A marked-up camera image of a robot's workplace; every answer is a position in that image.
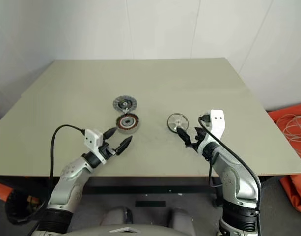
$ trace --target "beige tabletop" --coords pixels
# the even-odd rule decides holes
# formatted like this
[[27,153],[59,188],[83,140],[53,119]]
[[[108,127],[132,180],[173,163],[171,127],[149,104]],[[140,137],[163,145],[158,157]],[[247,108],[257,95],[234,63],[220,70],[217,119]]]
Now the beige tabletop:
[[[208,162],[169,131],[170,114],[197,118],[223,109],[222,140],[259,175],[301,173],[301,160],[226,59],[55,61],[0,121],[0,175],[47,176],[50,139],[62,124],[105,131],[121,114],[120,95],[137,100],[139,130],[97,176],[207,176]],[[127,135],[117,132],[115,147]],[[54,175],[87,152],[83,136],[62,129],[55,140]]]

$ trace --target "white wall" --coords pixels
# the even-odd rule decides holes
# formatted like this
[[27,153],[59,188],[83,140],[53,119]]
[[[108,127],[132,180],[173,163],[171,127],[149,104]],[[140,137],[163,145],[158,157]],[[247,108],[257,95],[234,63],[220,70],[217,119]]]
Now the white wall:
[[213,57],[301,102],[301,0],[0,0],[0,118],[54,59]]

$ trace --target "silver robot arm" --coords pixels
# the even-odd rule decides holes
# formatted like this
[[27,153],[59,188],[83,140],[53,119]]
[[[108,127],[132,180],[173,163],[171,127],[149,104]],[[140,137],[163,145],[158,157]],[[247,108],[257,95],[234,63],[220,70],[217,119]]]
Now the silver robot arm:
[[82,198],[82,190],[95,168],[114,155],[120,155],[132,137],[126,138],[116,149],[106,142],[116,131],[109,129],[102,134],[98,130],[85,130],[84,144],[90,152],[71,162],[61,172],[59,182],[51,193],[47,209],[33,236],[58,236],[67,232],[73,213]]
[[[210,131],[206,129],[202,121],[210,128]],[[259,235],[260,181],[249,167],[242,163],[242,160],[237,159],[239,157],[236,154],[229,152],[219,143],[225,130],[223,111],[211,110],[199,118],[199,123],[202,128],[195,128],[196,143],[191,143],[189,135],[182,128],[177,128],[177,133],[187,148],[193,148],[210,162],[210,166],[221,179],[224,199],[223,215],[220,220],[221,233],[224,236]]]

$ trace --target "black wire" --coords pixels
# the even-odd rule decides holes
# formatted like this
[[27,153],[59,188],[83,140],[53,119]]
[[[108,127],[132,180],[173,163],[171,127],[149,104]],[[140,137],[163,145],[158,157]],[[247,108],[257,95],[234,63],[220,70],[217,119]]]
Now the black wire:
[[213,169],[212,158],[210,158],[210,160],[209,160],[208,184],[209,184],[209,186],[212,187],[212,188],[218,188],[218,187],[221,187],[221,186],[222,186],[222,183],[221,183],[221,184],[214,185],[213,180],[212,180],[212,177],[211,177],[212,169]]
[[[53,163],[54,163],[54,141],[55,141],[55,136],[58,133],[58,131],[63,128],[63,127],[71,127],[74,128],[78,131],[80,131],[82,134],[84,134],[85,130],[84,129],[80,129],[76,126],[73,125],[69,125],[69,124],[63,124],[61,126],[59,126],[53,133],[52,138],[51,138],[51,144],[50,144],[50,176],[49,176],[49,183],[48,183],[48,194],[47,194],[47,198],[45,199],[45,201],[43,202],[43,204],[39,207],[39,209],[34,213],[34,215],[37,214],[37,212],[41,212],[42,210],[45,210],[47,208],[48,202],[50,200],[51,197],[51,193],[52,193],[52,186],[53,186]],[[30,230],[28,236],[32,235],[32,233],[35,231],[35,229],[38,227],[40,221],[38,221],[33,228]]]
[[33,208],[32,208],[32,196],[30,196],[29,207],[30,207],[30,211],[33,212]]
[[[211,136],[213,137],[221,146],[223,146],[231,155],[233,155],[241,164],[248,170],[248,172],[253,177],[256,185],[257,185],[257,191],[258,191],[258,200],[257,200],[257,211],[260,210],[261,200],[262,200],[262,193],[261,193],[261,185],[260,181],[257,177],[257,175],[252,171],[252,169],[236,154],[234,153],[230,148],[228,148],[223,142],[221,142],[216,136],[214,136],[202,123],[201,118],[198,118],[198,122],[201,125],[201,127]],[[257,227],[258,227],[258,233],[259,236],[262,235],[262,228],[260,223],[260,214],[257,214]]]

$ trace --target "gray floor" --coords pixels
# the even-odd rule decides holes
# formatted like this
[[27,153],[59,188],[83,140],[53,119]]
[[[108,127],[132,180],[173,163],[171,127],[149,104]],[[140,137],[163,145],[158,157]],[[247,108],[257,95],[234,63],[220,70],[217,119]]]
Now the gray floor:
[[[278,182],[264,189],[262,227],[264,236],[301,236],[301,214],[292,208]],[[194,219],[198,236],[214,236],[219,226],[221,209],[214,209],[213,196],[207,194],[149,194],[146,195],[85,195],[75,213],[69,230],[97,225],[108,209],[124,205],[130,208],[135,223],[166,224],[168,210],[172,207],[186,209]],[[165,200],[166,207],[135,207],[136,200]],[[13,226],[8,223],[3,202],[0,201],[0,236],[26,235],[33,223]]]

